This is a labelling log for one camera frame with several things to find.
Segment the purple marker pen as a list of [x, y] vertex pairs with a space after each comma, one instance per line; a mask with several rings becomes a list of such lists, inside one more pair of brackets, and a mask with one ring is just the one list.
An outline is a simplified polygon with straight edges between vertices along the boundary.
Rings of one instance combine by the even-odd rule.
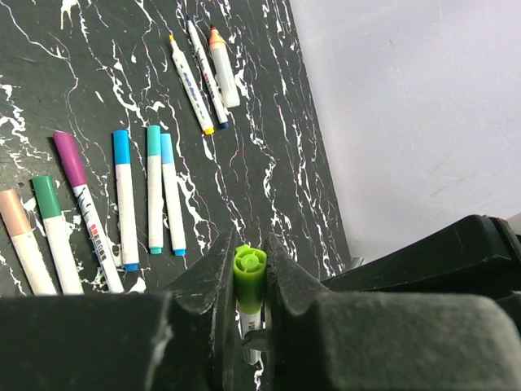
[[107, 242], [103, 224], [94, 205], [94, 200], [87, 184], [84, 166], [73, 136], [65, 132], [54, 132], [53, 140], [59, 154], [63, 169], [77, 198], [81, 215], [84, 219], [90, 242], [99, 265], [103, 270], [110, 293], [123, 293], [124, 287], [112, 258], [112, 251]]

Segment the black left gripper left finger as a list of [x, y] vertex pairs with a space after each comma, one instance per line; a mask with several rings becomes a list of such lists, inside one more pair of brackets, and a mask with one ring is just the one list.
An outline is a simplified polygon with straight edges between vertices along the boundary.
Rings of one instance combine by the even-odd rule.
[[2, 389], [231, 390], [236, 244], [220, 233], [160, 292], [2, 299]]

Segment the thick orange highlighter pen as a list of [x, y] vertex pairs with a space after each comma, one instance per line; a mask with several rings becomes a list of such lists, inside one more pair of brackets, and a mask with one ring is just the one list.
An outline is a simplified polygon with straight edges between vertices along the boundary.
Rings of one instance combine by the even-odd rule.
[[240, 97], [235, 85], [227, 46], [225, 40], [213, 24], [210, 25], [208, 44], [224, 105], [227, 108], [236, 108], [240, 105]]

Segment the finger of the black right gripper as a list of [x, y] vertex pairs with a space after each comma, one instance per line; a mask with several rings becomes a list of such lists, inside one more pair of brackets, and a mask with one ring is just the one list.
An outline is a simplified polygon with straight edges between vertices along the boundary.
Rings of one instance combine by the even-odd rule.
[[244, 349], [268, 350], [269, 332], [267, 329], [251, 330], [247, 332], [242, 340]]

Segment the teal marker pen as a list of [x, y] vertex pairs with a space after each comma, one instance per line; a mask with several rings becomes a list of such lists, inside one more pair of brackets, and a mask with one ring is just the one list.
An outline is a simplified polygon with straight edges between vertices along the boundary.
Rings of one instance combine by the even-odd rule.
[[162, 228], [162, 173], [160, 127], [147, 127], [147, 212], [150, 254], [161, 254], [164, 247]]

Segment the peach marker pen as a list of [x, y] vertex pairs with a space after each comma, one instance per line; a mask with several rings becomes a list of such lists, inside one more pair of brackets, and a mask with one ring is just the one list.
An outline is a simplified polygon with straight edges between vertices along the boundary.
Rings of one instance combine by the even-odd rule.
[[1, 191], [1, 217], [33, 294], [56, 296], [57, 290], [14, 189]]

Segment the light blue marker pen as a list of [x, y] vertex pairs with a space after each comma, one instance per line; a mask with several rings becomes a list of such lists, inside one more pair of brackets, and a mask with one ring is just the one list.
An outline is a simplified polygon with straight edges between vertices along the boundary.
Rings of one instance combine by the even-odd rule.
[[160, 134], [164, 196], [168, 213], [171, 246], [175, 256], [186, 255], [186, 236], [182, 218], [177, 171], [173, 155], [171, 135]]

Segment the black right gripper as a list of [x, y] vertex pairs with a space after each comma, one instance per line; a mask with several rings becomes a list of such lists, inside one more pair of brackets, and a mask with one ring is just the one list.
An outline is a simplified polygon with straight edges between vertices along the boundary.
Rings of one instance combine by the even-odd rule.
[[520, 240], [507, 221], [470, 215], [322, 283], [334, 292], [466, 293], [497, 300], [520, 290]]

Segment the yellow tip marker pen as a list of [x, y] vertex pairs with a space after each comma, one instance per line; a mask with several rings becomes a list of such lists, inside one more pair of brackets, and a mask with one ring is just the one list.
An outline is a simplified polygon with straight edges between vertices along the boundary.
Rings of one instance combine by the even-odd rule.
[[200, 94], [193, 72], [190, 69], [184, 52], [178, 47], [177, 41], [172, 34], [169, 34], [169, 45], [172, 50], [174, 66], [178, 76], [181, 78], [185, 92], [199, 122], [199, 126], [205, 135], [213, 134], [215, 132], [214, 125], [202, 95]]

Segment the dark green marker pen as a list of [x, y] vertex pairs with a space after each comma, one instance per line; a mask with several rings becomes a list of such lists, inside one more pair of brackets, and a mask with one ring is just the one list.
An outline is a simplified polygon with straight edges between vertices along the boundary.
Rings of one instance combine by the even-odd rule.
[[62, 293], [83, 295], [53, 178], [50, 175], [37, 176], [32, 179], [32, 185]]

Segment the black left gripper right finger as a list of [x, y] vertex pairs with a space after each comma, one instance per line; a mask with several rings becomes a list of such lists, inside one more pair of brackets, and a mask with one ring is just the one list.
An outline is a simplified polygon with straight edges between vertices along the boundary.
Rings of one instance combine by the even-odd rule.
[[264, 250], [272, 389], [519, 389], [520, 336], [493, 300], [332, 292], [289, 257], [277, 236]]

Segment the dark blue marker pen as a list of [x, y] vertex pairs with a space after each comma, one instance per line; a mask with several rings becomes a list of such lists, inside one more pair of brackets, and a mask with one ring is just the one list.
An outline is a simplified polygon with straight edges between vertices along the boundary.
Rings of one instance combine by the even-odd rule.
[[204, 46], [200, 41], [199, 34], [195, 27], [195, 22], [188, 15], [186, 17], [187, 30], [192, 41], [193, 47], [195, 49], [195, 56], [199, 61], [199, 68], [201, 70], [203, 79], [207, 86], [208, 93], [210, 95], [210, 99], [212, 101], [212, 105], [214, 107], [215, 113], [217, 114], [217, 119], [219, 122], [219, 128], [221, 130], [229, 128], [228, 117], [225, 113], [225, 109], [223, 106], [223, 102], [218, 94], [217, 82], [215, 77], [212, 74], [212, 69], [210, 63], [208, 61], [208, 57], [206, 55]]

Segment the light green marker pen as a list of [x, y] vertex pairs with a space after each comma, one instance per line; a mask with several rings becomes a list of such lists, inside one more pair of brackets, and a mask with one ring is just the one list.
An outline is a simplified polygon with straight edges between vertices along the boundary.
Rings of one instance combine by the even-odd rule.
[[240, 317], [241, 337], [261, 329], [267, 255], [243, 244], [235, 249], [233, 260], [234, 294]]

